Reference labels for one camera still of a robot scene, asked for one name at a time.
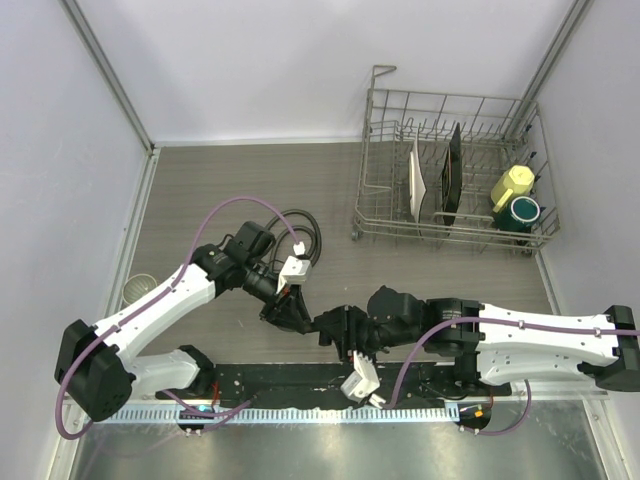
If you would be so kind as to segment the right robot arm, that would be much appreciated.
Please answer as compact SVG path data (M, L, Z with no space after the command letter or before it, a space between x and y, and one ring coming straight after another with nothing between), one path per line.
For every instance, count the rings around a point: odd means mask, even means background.
M456 298L420 300L382 286L366 309L337 307L313 325L320 344L334 344L353 368L342 393L380 408L398 403L409 366L401 366L385 401L375 357L404 345L413 347L410 359L419 351L454 359L451 380L465 395L485 385L579 376L603 390L639 389L639 332L631 309L620 305L595 315L535 314Z

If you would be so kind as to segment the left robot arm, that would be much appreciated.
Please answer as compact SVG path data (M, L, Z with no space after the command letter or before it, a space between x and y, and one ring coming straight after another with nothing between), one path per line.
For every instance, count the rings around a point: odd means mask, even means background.
M54 378L94 422L108 419L129 400L163 390L205 397L212 362L191 345L143 355L156 337L191 311L227 291L244 290L263 304L263 320L298 333L311 331L300 287L317 245L297 242L279 270L264 261L280 243L269 229L248 221L223 245L195 249L187 265L120 312L89 325L77 320L63 333Z

